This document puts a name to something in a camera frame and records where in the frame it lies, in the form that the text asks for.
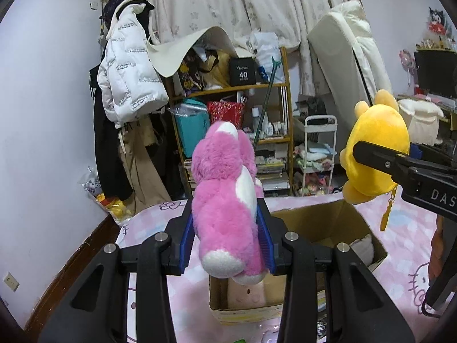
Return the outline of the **person's hand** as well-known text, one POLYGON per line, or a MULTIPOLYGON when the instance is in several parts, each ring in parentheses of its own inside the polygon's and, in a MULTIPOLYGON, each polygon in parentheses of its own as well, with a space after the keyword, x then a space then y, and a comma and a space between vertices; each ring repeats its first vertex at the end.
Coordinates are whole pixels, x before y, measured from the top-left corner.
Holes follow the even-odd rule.
POLYGON ((436 279, 442 272, 443 260, 442 256, 444 253, 444 241, 442 237, 443 233, 443 217, 441 215, 437 216, 436 219, 436 230, 432 237, 431 246, 432 253, 430 262, 428 264, 428 276, 429 280, 432 281, 436 279))

